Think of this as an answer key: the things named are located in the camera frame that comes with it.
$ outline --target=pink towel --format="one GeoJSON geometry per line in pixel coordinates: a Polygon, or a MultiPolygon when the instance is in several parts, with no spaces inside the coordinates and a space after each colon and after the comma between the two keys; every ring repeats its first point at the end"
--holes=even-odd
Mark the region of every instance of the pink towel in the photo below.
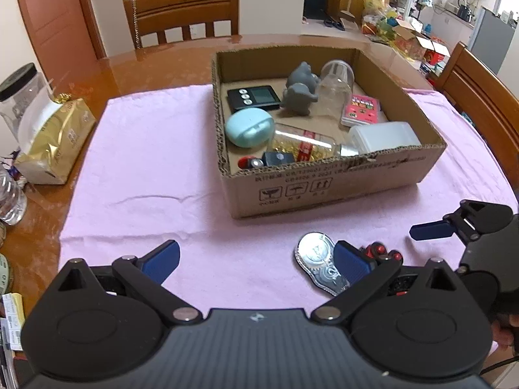
{"type": "Polygon", "coordinates": [[[496,160],[473,127],[432,91],[410,90],[448,143],[418,185],[343,203],[264,218],[234,220],[216,165],[210,85],[110,100],[82,168],[60,236],[60,265],[83,257],[109,265],[142,256],[167,239],[181,247],[164,287],[207,313],[222,308],[298,308],[329,298],[293,259],[299,238],[321,231],[355,247],[382,241],[407,265],[445,258],[458,266],[456,238],[415,242],[409,228],[435,221],[463,198],[517,201],[496,160]]]}

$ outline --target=human hand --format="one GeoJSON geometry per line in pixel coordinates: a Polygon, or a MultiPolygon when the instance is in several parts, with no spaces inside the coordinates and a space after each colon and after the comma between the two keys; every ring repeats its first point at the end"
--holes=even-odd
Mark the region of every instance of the human hand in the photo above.
{"type": "MultiPolygon", "coordinates": [[[[519,328],[519,315],[512,314],[509,317],[510,325],[519,328]]],[[[510,329],[502,328],[498,321],[492,323],[492,337],[500,349],[507,349],[514,344],[514,336],[510,329]]]]}

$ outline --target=silver keychain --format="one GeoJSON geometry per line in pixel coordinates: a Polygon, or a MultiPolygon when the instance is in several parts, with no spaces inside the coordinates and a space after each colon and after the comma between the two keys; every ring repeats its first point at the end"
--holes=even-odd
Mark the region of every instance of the silver keychain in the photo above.
{"type": "Polygon", "coordinates": [[[310,232],[299,240],[294,249],[294,256],[314,284],[336,296],[349,288],[350,283],[333,264],[334,246],[326,234],[310,232]]]}

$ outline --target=metal screw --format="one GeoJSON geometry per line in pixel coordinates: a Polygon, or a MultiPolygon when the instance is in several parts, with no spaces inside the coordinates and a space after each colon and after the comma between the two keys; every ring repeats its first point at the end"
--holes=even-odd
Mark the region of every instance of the metal screw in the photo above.
{"type": "Polygon", "coordinates": [[[318,308],[315,313],[318,318],[323,320],[334,320],[341,315],[341,311],[337,307],[330,305],[324,305],[318,308]]]}
{"type": "Polygon", "coordinates": [[[198,317],[198,310],[193,307],[180,307],[173,312],[173,317],[183,322],[191,322],[198,317]]]}

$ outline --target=red label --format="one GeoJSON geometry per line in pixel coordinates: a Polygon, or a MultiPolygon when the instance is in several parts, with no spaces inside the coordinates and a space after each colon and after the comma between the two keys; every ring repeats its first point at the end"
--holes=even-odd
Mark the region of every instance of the red label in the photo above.
{"type": "MultiPolygon", "coordinates": [[[[308,130],[305,130],[303,132],[303,137],[315,139],[316,134],[314,132],[309,132],[308,130]]],[[[313,144],[311,144],[310,142],[302,141],[299,144],[299,153],[297,154],[296,161],[297,162],[310,161],[310,155],[312,155],[312,149],[313,149],[313,144]]]]}

